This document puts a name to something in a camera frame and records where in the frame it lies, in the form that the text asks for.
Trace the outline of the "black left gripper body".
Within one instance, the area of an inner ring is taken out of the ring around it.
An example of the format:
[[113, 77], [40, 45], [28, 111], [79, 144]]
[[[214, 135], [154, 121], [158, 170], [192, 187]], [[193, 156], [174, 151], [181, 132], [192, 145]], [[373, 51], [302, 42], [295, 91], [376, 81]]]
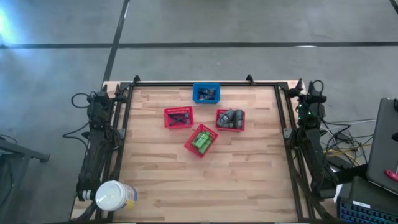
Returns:
[[106, 91], [92, 92], [87, 97], [89, 128], [109, 126], [109, 96]]

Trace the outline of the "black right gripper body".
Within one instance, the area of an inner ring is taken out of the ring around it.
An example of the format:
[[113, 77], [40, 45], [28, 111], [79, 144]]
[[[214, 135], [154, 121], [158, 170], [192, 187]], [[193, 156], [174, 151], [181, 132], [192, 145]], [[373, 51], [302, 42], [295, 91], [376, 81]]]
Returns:
[[326, 96], [300, 95], [298, 98], [298, 124], [319, 123], [325, 117]]

